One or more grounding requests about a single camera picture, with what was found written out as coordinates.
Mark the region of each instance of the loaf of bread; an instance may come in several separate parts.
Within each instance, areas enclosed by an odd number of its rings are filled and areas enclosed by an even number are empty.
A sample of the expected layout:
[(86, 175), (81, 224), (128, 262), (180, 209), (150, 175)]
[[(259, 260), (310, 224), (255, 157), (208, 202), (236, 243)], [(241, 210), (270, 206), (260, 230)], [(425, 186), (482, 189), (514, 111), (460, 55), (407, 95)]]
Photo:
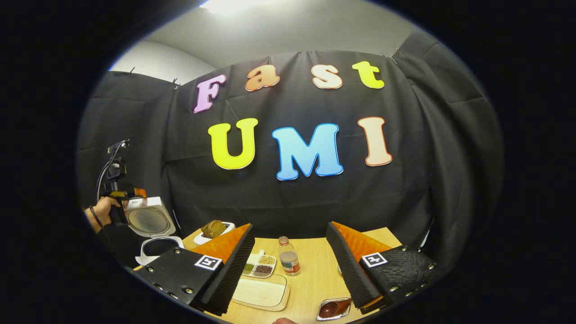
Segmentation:
[(219, 220), (213, 220), (208, 224), (204, 225), (202, 228), (202, 233), (204, 236), (213, 239), (216, 238), (218, 235), (222, 234), (226, 230), (226, 226)]

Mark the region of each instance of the water bottle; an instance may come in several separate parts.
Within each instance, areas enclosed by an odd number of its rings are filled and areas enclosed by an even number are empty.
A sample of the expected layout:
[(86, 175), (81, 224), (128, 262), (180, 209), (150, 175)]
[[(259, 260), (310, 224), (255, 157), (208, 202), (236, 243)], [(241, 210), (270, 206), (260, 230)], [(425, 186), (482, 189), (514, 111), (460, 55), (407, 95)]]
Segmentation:
[(278, 255), (280, 256), (280, 263), (284, 272), (288, 276), (297, 276), (300, 273), (300, 264), (298, 263), (298, 254), (296, 249), (285, 236), (278, 239), (280, 246), (278, 247)]

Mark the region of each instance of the table surface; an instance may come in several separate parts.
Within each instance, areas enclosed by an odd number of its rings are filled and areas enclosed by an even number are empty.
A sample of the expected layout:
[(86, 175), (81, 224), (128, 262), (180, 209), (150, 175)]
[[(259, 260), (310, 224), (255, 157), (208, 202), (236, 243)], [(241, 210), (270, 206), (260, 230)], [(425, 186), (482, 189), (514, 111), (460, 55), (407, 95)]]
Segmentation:
[[(186, 249), (190, 250), (197, 246), (194, 243), (194, 238), (199, 233), (200, 229), (182, 240)], [(400, 241), (385, 227), (364, 232), (364, 234), (392, 248), (401, 245)], [(346, 288), (342, 275), (338, 271), (336, 257), (334, 257), (332, 248), (326, 238), (290, 239), (290, 243), (296, 248), (298, 261), (300, 262), (300, 274), (295, 277), (285, 275), (282, 269), (278, 257), (278, 239), (256, 238), (256, 243), (252, 249), (252, 253), (264, 250), (265, 255), (273, 255), (278, 260), (273, 273), (286, 278), (290, 288), (290, 296), (284, 310), (279, 312), (257, 310), (232, 301), (228, 306), (228, 312), (222, 314), (221, 317), (209, 312), (206, 313), (235, 324), (253, 324), (256, 322), (272, 324), (281, 317), (289, 318), (298, 324), (321, 323), (316, 320), (320, 303), (324, 299), (350, 297), (350, 293)], [(326, 323), (348, 323), (376, 311), (362, 315), (360, 310), (354, 307), (353, 303), (347, 316), (326, 321)]]

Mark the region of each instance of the white divided tray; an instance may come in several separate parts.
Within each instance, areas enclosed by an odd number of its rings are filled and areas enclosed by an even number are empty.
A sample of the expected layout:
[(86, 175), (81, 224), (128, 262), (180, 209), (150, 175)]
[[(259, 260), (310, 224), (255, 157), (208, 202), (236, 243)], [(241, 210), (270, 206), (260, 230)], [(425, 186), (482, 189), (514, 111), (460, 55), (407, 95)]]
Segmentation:
[[(274, 259), (274, 263), (271, 265), (266, 265), (266, 264), (260, 263), (259, 261), (260, 261), (260, 258), (262, 256), (266, 256), (266, 257)], [(276, 267), (276, 257), (273, 257), (272, 255), (265, 255), (264, 250), (260, 250), (260, 252), (258, 254), (251, 253), (250, 256), (248, 257), (248, 261), (246, 261), (246, 264), (253, 265), (254, 268), (252, 268), (251, 271), (243, 270), (242, 271), (243, 275), (248, 276), (248, 277), (255, 277), (255, 278), (268, 278), (269, 276), (272, 275), (272, 273), (274, 272), (274, 268)], [(257, 272), (256, 269), (259, 266), (270, 267), (272, 269), (270, 269), (269, 273)]]

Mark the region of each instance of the black fabric backdrop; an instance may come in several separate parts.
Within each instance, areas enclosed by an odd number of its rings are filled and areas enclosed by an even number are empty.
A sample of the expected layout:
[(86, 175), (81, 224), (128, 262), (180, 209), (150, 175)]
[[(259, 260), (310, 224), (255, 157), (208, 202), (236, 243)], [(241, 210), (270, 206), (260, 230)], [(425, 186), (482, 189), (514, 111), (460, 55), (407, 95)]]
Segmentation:
[[(376, 79), (385, 82), (382, 89), (361, 82), (351, 68), (360, 61), (380, 69)], [(280, 81), (246, 91), (248, 72), (265, 64), (276, 67)], [(342, 87), (317, 88), (310, 73), (316, 64), (334, 65)], [(197, 83), (222, 73), (226, 82), (211, 100), (213, 106), (192, 113)], [(105, 148), (125, 138), (131, 140), (123, 155), (126, 181), (162, 196), (175, 212), (182, 237), (212, 219), (252, 223), (260, 237), (322, 237), (333, 220), (359, 231), (388, 227), (404, 244), (417, 246), (434, 219), (427, 254), (450, 269), (470, 230), (488, 219), (496, 203), (503, 149), (493, 108), (465, 65), (427, 34), (413, 33), (393, 58), (291, 52), (218, 69), (174, 88), (137, 74), (107, 74), (79, 135), (84, 205), (95, 199), (95, 175), (105, 161)], [(111, 115), (117, 122), (108, 122)], [(368, 116), (385, 119), (390, 164), (365, 164), (366, 137), (357, 121)], [(217, 123), (231, 124), (229, 153), (237, 155), (242, 145), (235, 124), (244, 118), (259, 121), (256, 156), (243, 169), (222, 169), (213, 161), (207, 130)], [(294, 127), (309, 143), (321, 123), (339, 126), (336, 143), (343, 173), (305, 177), (296, 168), (296, 180), (279, 181), (279, 149), (272, 131)], [(132, 234), (126, 236), (134, 240)]]

